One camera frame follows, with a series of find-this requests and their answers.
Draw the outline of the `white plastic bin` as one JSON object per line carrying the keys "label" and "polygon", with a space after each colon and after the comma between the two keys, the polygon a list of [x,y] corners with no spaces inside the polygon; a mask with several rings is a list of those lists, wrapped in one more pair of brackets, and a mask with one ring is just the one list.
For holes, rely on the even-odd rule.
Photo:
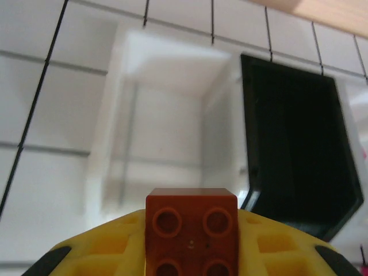
{"label": "white plastic bin", "polygon": [[240,56],[174,31],[117,28],[85,182],[86,225],[156,187],[248,191]]}
{"label": "white plastic bin", "polygon": [[364,203],[334,237],[332,244],[349,261],[368,261],[368,85],[364,81],[336,78],[344,120],[361,184]]}

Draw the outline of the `black plastic bin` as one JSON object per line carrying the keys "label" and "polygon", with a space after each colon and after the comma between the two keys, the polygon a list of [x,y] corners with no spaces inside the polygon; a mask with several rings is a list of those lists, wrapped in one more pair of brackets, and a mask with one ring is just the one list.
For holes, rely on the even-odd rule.
{"label": "black plastic bin", "polygon": [[241,55],[249,192],[244,210],[329,242],[363,204],[333,78]]}

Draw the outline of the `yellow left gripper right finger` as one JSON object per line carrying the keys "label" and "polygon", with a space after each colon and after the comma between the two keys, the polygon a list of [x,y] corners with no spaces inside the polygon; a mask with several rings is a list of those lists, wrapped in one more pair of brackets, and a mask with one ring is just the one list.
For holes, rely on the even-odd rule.
{"label": "yellow left gripper right finger", "polygon": [[363,276],[330,244],[240,209],[238,276]]}

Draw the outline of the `orange lego brick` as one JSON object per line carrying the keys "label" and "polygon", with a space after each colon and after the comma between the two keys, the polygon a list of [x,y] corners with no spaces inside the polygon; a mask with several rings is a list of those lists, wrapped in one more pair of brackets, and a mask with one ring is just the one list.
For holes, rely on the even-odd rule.
{"label": "orange lego brick", "polygon": [[238,276],[237,197],[155,188],[145,202],[145,276]]}

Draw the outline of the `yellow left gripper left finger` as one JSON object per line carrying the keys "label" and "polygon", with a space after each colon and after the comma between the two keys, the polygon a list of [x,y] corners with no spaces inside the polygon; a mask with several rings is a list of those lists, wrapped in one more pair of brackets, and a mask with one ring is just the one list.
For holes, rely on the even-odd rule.
{"label": "yellow left gripper left finger", "polygon": [[52,247],[27,276],[145,276],[145,210],[137,210]]}

